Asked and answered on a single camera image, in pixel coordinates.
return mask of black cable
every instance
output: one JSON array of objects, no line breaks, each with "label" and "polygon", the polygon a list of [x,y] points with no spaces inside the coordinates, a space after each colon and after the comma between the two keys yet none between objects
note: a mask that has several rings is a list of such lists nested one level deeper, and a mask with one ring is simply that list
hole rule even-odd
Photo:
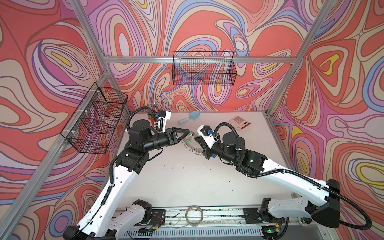
[{"label": "black cable", "polygon": [[129,234],[128,231],[127,231],[127,234],[128,234],[128,236],[129,236],[132,240],[135,240],[134,238],[131,237],[131,235]]},{"label": "black cable", "polygon": [[99,212],[100,208],[101,208],[101,205],[100,205],[100,207],[98,208],[98,210],[93,214],[93,216],[92,216],[92,218],[89,220],[89,222],[87,222],[87,224],[86,224],[80,231],[78,231],[75,235],[73,235],[73,236],[72,236],[70,239],[68,239],[68,240],[73,239],[76,235],[78,235],[79,233],[83,232],[84,228],[86,228],[86,227],[88,226],[88,224],[92,222],[92,219],[93,219],[93,218],[96,216],[96,214]]},{"label": "black cable", "polygon": [[164,121],[164,119],[160,118],[160,126],[159,126],[160,131],[158,131],[158,132],[163,131],[163,121]]},{"label": "black cable", "polygon": [[286,217],[284,229],[283,229],[282,232],[277,236],[277,238],[273,238],[273,240],[278,240],[278,239],[280,239],[280,238],[285,234],[285,232],[286,232],[287,229],[288,229],[288,222],[289,222],[289,217]]},{"label": "black cable", "polygon": [[219,158],[219,159],[220,159],[220,161],[221,161],[222,163],[224,163],[225,165],[233,166],[232,163],[229,163],[229,162],[223,162],[223,160],[222,160],[221,158]]},{"label": "black cable", "polygon": [[366,223],[364,225],[355,225],[355,224],[351,224],[351,223],[347,223],[347,222],[339,220],[341,225],[344,225],[344,226],[347,226],[347,227],[350,227],[350,228],[354,228],[354,229],[360,229],[360,230],[367,230],[367,229],[370,229],[372,227],[372,220],[371,220],[371,218],[369,217],[369,215],[359,205],[357,205],[356,203],[354,203],[352,200],[348,199],[347,197],[339,194],[338,192],[335,192],[334,190],[329,189],[329,188],[321,185],[320,183],[318,183],[318,182],[308,178],[307,176],[304,176],[303,174],[300,174],[298,172],[295,172],[295,171],[292,171],[292,170],[289,170],[289,169],[275,169],[275,170],[271,170],[271,171],[268,171],[268,172],[263,172],[263,173],[260,173],[260,174],[247,174],[244,171],[243,166],[240,163],[240,153],[239,153],[239,151],[240,151],[240,142],[239,142],[239,136],[237,134],[236,129],[231,124],[229,124],[227,122],[222,122],[219,125],[217,125],[217,127],[215,128],[215,130],[214,130],[212,135],[216,136],[217,135],[217,131],[222,126],[227,126],[228,128],[230,128],[231,131],[233,132],[233,134],[235,135],[235,139],[236,139],[235,163],[236,163],[236,165],[238,166],[238,169],[240,170],[240,172],[243,175],[246,175],[247,177],[258,178],[258,177],[265,177],[265,176],[268,176],[268,175],[271,175],[271,174],[275,174],[275,173],[284,173],[285,172],[285,173],[289,173],[289,174],[295,175],[297,177],[300,177],[300,178],[304,179],[305,181],[312,183],[316,187],[324,189],[325,191],[329,192],[330,194],[334,195],[335,197],[344,200],[346,203],[348,203],[349,205],[354,207],[365,218],[365,221],[366,221]]},{"label": "black cable", "polygon": [[161,152],[159,152],[158,154],[156,154],[155,156],[151,157],[150,159],[148,159],[148,161],[151,161],[153,160],[155,157],[157,157],[158,155],[160,155],[162,152],[163,152],[163,149],[164,148],[161,148]]},{"label": "black cable", "polygon": [[[113,177],[113,166],[117,160],[119,156],[116,156],[112,159],[111,163],[109,164],[109,182],[111,184],[114,184],[114,177]],[[108,189],[107,189],[107,192],[105,193],[104,195],[104,198],[103,200],[101,201],[101,204],[100,204],[100,207],[98,208],[98,210],[93,214],[91,220],[79,231],[77,232],[75,235],[73,235],[69,240],[73,239],[76,235],[78,235],[80,232],[82,232],[84,230],[84,228],[86,228],[88,226],[88,224],[92,221],[92,219],[96,216],[96,214],[99,212],[101,206],[104,206],[108,197],[109,197],[109,194],[111,193],[112,191],[112,188],[113,188],[113,185],[109,185],[108,186]]]},{"label": "black cable", "polygon": [[[220,141],[221,141],[221,140],[220,140],[220,134],[219,134],[219,133],[216,133],[215,141],[217,141],[217,142],[220,142]],[[229,163],[229,162],[223,162],[223,160],[222,160],[220,157],[219,157],[219,159],[220,159],[220,161],[221,161],[222,163],[224,163],[225,165],[233,166],[233,164],[231,164],[231,163]]]},{"label": "black cable", "polygon": [[[131,123],[131,119],[132,119],[132,117],[136,114],[136,113],[138,113],[138,112],[140,112],[140,111],[142,111],[142,110],[147,110],[148,111],[148,113],[153,117],[153,119],[155,120],[155,121],[157,121],[157,118],[156,118],[156,116],[155,116],[155,114],[153,113],[153,111],[152,111],[152,109],[150,108],[150,107],[147,107],[147,106],[144,106],[144,107],[140,107],[140,108],[137,108],[135,111],[133,111],[130,115],[129,115],[129,117],[128,117],[128,119],[127,119],[127,123],[126,123],[126,129],[127,129],[127,131],[129,131],[129,128],[130,128],[130,123]],[[158,126],[156,126],[156,130],[158,131],[158,132],[160,132],[160,129],[159,129],[159,127]]]}]

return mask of psychedelic wallpaper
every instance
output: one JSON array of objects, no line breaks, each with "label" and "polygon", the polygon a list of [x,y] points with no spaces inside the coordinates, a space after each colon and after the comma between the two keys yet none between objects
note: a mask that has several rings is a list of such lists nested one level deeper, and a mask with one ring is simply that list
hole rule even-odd
[{"label": "psychedelic wallpaper", "polygon": [[[172,56],[176,50],[235,56],[295,56],[320,0],[88,1],[100,46],[109,56]],[[114,63],[130,109],[265,110],[288,64],[237,64],[234,86],[174,86],[172,64]]]},{"label": "psychedelic wallpaper", "polygon": [[[66,1],[0,1],[0,217],[102,70]],[[52,239],[96,199],[106,155],[67,147],[11,239]]]},{"label": "psychedelic wallpaper", "polygon": [[[373,226],[340,239],[384,239],[384,2],[338,1],[271,117],[299,172],[336,179]],[[342,219],[362,216],[341,204]]]}]

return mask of wire mesh basket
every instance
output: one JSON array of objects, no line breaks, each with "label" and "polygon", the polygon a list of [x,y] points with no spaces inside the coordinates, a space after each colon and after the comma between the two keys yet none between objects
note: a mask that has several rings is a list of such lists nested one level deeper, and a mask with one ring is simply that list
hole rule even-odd
[{"label": "wire mesh basket", "polygon": [[231,85],[237,71],[232,51],[174,51],[174,85]]},{"label": "wire mesh basket", "polygon": [[80,118],[63,136],[78,152],[105,154],[127,99],[118,90],[97,87]]}]

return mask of white table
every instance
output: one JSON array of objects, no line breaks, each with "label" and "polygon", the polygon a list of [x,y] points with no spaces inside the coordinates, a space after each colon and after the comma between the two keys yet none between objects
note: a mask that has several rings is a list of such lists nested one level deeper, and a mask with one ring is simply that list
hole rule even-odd
[{"label": "white table", "polygon": [[[246,129],[238,131],[239,136],[245,139],[247,149],[260,152],[286,166],[262,112],[201,113],[198,118],[180,125],[178,120],[188,117],[188,113],[172,113],[166,127],[197,132],[200,125],[215,129],[219,123],[235,116],[252,122]],[[148,118],[146,114],[136,114],[131,126],[138,119]],[[228,127],[223,126],[218,132],[222,137],[229,131]],[[125,132],[119,152],[128,138]],[[149,156],[158,152],[151,151]],[[217,157],[207,160],[204,156],[195,155],[181,142],[165,147],[161,155],[146,163],[119,207],[130,206],[137,199],[147,201],[153,207],[255,205],[266,197],[288,199],[291,198],[291,192],[272,182],[246,177],[237,172],[234,166],[221,163]]]}]

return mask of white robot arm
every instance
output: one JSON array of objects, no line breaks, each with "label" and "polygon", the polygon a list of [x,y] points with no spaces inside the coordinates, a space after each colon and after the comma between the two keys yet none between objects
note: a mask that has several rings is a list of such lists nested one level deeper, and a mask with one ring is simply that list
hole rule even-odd
[{"label": "white robot arm", "polygon": [[[113,159],[110,165],[110,183],[102,190],[94,205],[79,221],[77,226],[68,226],[63,234],[65,240],[115,240],[137,223],[146,224],[151,218],[151,205],[137,200],[126,212],[111,220],[118,203],[125,191],[142,170],[149,158],[148,152],[179,143],[188,129],[165,128],[158,121],[158,131],[147,120],[137,120],[133,127],[127,129],[129,141],[124,150]],[[223,142],[217,133],[221,126],[228,126],[231,132],[223,136]],[[203,148],[203,155],[209,159],[212,155],[234,165],[236,170],[247,177],[262,178],[283,186],[301,195],[300,198],[277,200],[263,199],[257,210],[257,218],[271,223],[283,217],[302,217],[331,228],[339,224],[361,230],[369,229],[372,222],[366,212],[355,203],[340,195],[339,182],[330,179],[327,182],[309,178],[285,168],[265,155],[245,148],[245,141],[227,122],[219,124],[213,131],[209,126],[200,126],[195,140]],[[366,219],[365,225],[353,225],[339,220],[339,199],[355,207]]]}]

